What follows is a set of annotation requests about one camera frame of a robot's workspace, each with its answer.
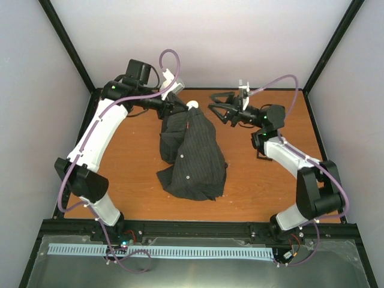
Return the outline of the dark pinstriped shirt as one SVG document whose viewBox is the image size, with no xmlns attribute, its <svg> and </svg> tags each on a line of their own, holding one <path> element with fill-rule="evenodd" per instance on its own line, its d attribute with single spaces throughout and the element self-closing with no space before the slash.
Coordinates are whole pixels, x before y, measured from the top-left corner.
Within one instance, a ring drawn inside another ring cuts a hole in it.
<svg viewBox="0 0 384 288">
<path fill-rule="evenodd" d="M 197 108 L 163 120 L 160 156 L 170 166 L 157 172 L 164 191 L 194 201 L 215 201 L 224 193 L 227 163 L 213 123 Z"/>
</svg>

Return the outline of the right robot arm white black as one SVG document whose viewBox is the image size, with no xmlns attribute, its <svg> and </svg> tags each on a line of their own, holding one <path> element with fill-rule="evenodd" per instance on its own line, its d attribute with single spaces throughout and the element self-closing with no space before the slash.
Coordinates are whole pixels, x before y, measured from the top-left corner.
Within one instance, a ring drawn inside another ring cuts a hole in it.
<svg viewBox="0 0 384 288">
<path fill-rule="evenodd" d="M 295 203 L 270 219 L 271 239 L 279 241 L 310 221 L 317 222 L 335 211 L 346 211 L 349 201 L 336 164 L 303 153 L 281 135 L 286 118 L 284 106 L 266 104 L 256 108 L 249 104 L 249 96 L 245 91 L 212 94 L 208 107 L 224 124 L 257 127 L 251 134 L 251 142 L 258 158 L 276 161 L 296 179 Z"/>
</svg>

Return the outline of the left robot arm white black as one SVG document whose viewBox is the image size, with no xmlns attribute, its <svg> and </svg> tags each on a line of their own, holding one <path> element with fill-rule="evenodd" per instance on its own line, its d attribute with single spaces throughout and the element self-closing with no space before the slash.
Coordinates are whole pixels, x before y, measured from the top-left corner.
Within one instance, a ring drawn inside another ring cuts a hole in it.
<svg viewBox="0 0 384 288">
<path fill-rule="evenodd" d="M 155 92 L 146 86 L 152 66 L 130 60 L 127 73 L 108 82 L 101 91 L 94 116 L 79 143 L 66 158 L 55 161 L 55 170 L 61 179 L 57 206 L 67 213 L 73 208 L 89 208 L 97 222 L 105 225 L 103 233 L 111 241 L 124 237 L 123 213 L 113 204 L 109 181 L 98 174 L 101 160 L 114 133 L 127 118 L 133 106 L 160 109 L 167 106 L 166 96 L 176 87 L 181 65 L 176 60 L 176 71 L 163 68 L 165 81 Z"/>
</svg>

